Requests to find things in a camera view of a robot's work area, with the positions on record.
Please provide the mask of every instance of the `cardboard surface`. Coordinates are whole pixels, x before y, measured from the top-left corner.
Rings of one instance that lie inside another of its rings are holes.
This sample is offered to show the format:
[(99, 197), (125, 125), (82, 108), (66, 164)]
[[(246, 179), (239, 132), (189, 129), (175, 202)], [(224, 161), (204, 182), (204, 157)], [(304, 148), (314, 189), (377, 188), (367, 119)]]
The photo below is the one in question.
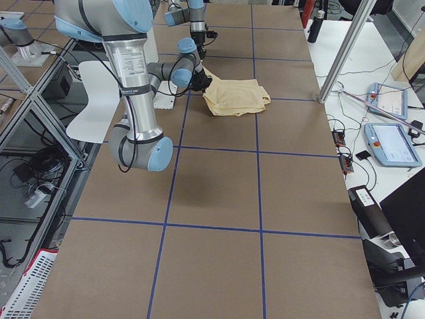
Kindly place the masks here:
[(380, 318), (360, 240), (264, 235), (267, 318)]
[[(175, 60), (188, 24), (155, 23)], [(157, 111), (162, 173), (123, 174), (103, 145), (34, 318), (379, 318), (298, 10), (209, 3), (207, 24), (205, 66), (274, 100), (214, 118), (192, 92)], [(297, 31), (266, 48), (262, 28)]]
[(330, 134), (326, 110), (316, 102), (275, 100), (258, 114), (262, 151), (335, 156)]
[(262, 318), (259, 257), (256, 233), (169, 228), (151, 318)]
[(256, 155), (181, 150), (169, 222), (258, 229)]
[(260, 154), (265, 229), (359, 236), (338, 159)]
[(149, 304), (161, 231), (72, 221), (31, 318), (141, 317)]

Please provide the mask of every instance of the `power strip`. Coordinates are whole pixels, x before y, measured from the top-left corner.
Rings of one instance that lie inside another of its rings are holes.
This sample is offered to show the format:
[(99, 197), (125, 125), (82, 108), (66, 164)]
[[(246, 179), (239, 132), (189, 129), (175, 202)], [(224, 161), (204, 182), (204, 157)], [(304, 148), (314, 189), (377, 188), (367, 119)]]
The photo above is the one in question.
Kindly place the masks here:
[(39, 186), (35, 192), (34, 195), (31, 196), (24, 204), (28, 208), (35, 208), (39, 203), (43, 201), (43, 199), (48, 195), (52, 193), (52, 190), (54, 189), (54, 185), (51, 183), (44, 183), (42, 186)]

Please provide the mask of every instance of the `towel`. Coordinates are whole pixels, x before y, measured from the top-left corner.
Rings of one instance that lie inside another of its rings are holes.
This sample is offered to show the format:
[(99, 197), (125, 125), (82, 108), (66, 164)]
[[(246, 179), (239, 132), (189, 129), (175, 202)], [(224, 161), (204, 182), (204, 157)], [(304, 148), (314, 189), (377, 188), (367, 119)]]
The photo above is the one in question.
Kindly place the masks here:
[(204, 68), (212, 77), (211, 85), (203, 97), (208, 108), (216, 116), (241, 116), (245, 113), (264, 111), (271, 102), (270, 96), (257, 80), (222, 80)]

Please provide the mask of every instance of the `blue tape line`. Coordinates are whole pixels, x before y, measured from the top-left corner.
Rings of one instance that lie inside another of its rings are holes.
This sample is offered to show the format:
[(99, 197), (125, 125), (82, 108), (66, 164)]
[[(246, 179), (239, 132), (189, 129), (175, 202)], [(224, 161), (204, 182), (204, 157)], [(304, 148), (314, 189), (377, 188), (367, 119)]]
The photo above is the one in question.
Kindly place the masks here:
[(243, 233), (260, 233), (260, 230), (258, 229), (235, 228), (235, 227), (189, 225), (189, 224), (178, 224), (178, 223), (168, 223), (167, 226), (180, 227), (180, 228), (210, 229), (214, 231), (241, 231)]
[[(181, 132), (180, 132), (179, 147), (181, 146), (181, 141), (183, 139), (183, 133), (185, 131), (186, 117), (187, 117), (187, 111), (189, 109), (189, 101), (190, 101), (190, 99), (191, 99), (191, 93), (189, 91), (189, 94), (188, 94), (188, 97), (187, 97), (187, 101), (186, 101), (185, 116), (183, 117), (183, 124), (182, 124)], [(153, 298), (155, 296), (155, 288), (156, 288), (156, 284), (157, 284), (157, 278), (158, 278), (158, 272), (159, 272), (159, 265), (161, 263), (161, 255), (162, 255), (162, 249), (163, 249), (163, 246), (164, 246), (165, 232), (167, 230), (167, 222), (168, 222), (168, 216), (169, 216), (169, 212), (170, 212), (171, 199), (173, 198), (173, 190), (174, 190), (175, 177), (177, 175), (177, 168), (178, 168), (178, 165), (179, 165), (180, 151), (181, 151), (181, 149), (179, 148), (177, 150), (177, 156), (176, 156), (176, 160), (175, 160), (173, 178), (171, 180), (170, 193), (169, 193), (169, 196), (168, 196), (168, 203), (167, 203), (167, 212), (165, 213), (164, 225), (163, 225), (163, 230), (162, 230), (162, 234), (161, 234), (161, 242), (159, 243), (157, 263), (156, 263), (156, 266), (155, 266), (155, 274), (153, 275), (151, 297), (149, 299), (149, 307), (147, 309), (147, 315), (146, 315), (146, 318), (147, 319), (150, 319), (151, 318)]]
[(39, 35), (39, 37), (37, 38), (37, 39), (40, 39), (45, 33), (46, 33), (46, 31), (47, 30), (49, 30), (49, 27), (52, 25), (54, 23), (54, 20), (52, 21), (52, 22), (50, 22), (50, 24), (48, 25), (48, 27)]
[[(251, 5), (251, 36), (252, 36), (252, 72), (256, 78), (255, 69), (255, 39), (254, 39), (254, 10)], [(258, 136), (258, 116), (255, 114), (255, 137), (257, 153), (257, 189), (258, 189), (258, 220), (260, 226), (260, 260), (261, 260), (261, 291), (263, 302), (263, 319), (267, 319), (267, 300), (266, 300), (266, 270), (264, 265), (264, 237), (263, 237), (263, 214), (262, 214), (262, 195), (261, 195), (261, 171), (260, 171), (260, 139)]]
[(256, 30), (281, 30), (281, 31), (303, 31), (304, 29), (286, 29), (286, 28), (254, 28)]
[(263, 230), (265, 234), (277, 235), (291, 235), (291, 236), (304, 236), (304, 237), (326, 237), (326, 238), (340, 238), (340, 239), (361, 239), (360, 236), (353, 235), (332, 235), (332, 234), (319, 234), (319, 233), (300, 233), (296, 231), (270, 231)]
[[(175, 53), (158, 53), (158, 55), (172, 55), (178, 56)], [(253, 58), (249, 58), (246, 56), (221, 56), (221, 55), (208, 55), (209, 58), (239, 58), (244, 60), (252, 60)], [(298, 60), (296, 58), (255, 58), (255, 60), (265, 60), (265, 61), (288, 61), (288, 62), (312, 62), (311, 60)]]
[(271, 98), (272, 100), (281, 100), (281, 101), (301, 101), (301, 102), (316, 102), (310, 98)]
[(10, 7), (6, 9), (6, 11), (9, 11), (11, 9), (11, 7), (13, 7), (14, 5), (16, 5), (17, 3), (18, 3), (18, 0), (16, 0), (12, 5), (10, 5)]
[(336, 155), (323, 155), (323, 154), (299, 154), (299, 153), (286, 153), (286, 152), (268, 152), (259, 151), (260, 154), (275, 154), (275, 155), (291, 155), (291, 156), (307, 156), (311, 158), (338, 158)]
[(9, 92), (19, 92), (19, 93), (21, 93), (21, 91), (20, 90), (17, 90), (16, 88), (0, 88), (0, 91), (9, 91)]
[(303, 236), (303, 237), (326, 237), (326, 238), (340, 238), (340, 239), (361, 239), (360, 236), (353, 235), (334, 235), (334, 234), (321, 234), (321, 233), (303, 233), (299, 231), (273, 231), (269, 229), (249, 229), (249, 228), (238, 228), (238, 227), (221, 227), (221, 226), (207, 226), (207, 225), (190, 225), (190, 224), (178, 224), (178, 223), (159, 223), (155, 221), (133, 221), (130, 219), (108, 219), (108, 218), (95, 218), (95, 217), (73, 217), (74, 221), (99, 221), (102, 223), (121, 223), (121, 224), (138, 224), (138, 225), (149, 225), (149, 226), (164, 226), (176, 227), (176, 228), (195, 228), (195, 229), (210, 229), (214, 231), (239, 231), (243, 233), (264, 233), (264, 234), (275, 234), (275, 235), (291, 235), (291, 236)]
[(174, 146), (174, 148), (184, 148), (188, 150), (259, 153), (259, 154), (274, 154), (274, 155), (288, 155), (288, 156), (307, 156), (307, 157), (313, 157), (313, 158), (338, 158), (338, 156), (336, 155), (325, 155), (325, 154), (303, 154), (303, 153), (271, 152), (271, 151), (256, 151), (256, 150), (255, 151), (254, 150), (232, 150), (228, 148), (202, 148), (198, 146)]
[(206, 151), (223, 151), (223, 152), (242, 152), (242, 153), (256, 153), (256, 151), (252, 150), (232, 150), (228, 148), (201, 148), (198, 146), (179, 146), (180, 148), (185, 148), (188, 150), (206, 150)]
[(269, 61), (288, 61), (288, 62), (313, 62), (312, 60), (301, 60), (296, 58), (255, 58), (256, 60), (269, 60)]
[(121, 224), (140, 224), (140, 225), (153, 225), (163, 226), (163, 223), (156, 223), (154, 221), (132, 221), (125, 219), (106, 219), (106, 218), (95, 218), (95, 217), (73, 217), (73, 221), (101, 221), (105, 223), (121, 223)]

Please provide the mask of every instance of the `monitor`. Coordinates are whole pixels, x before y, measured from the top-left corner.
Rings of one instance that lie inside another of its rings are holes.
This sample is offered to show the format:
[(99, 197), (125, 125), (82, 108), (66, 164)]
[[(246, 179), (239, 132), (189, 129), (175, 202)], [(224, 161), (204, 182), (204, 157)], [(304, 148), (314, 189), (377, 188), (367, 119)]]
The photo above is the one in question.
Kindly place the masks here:
[(425, 169), (383, 199), (381, 209), (413, 263), (425, 266)]

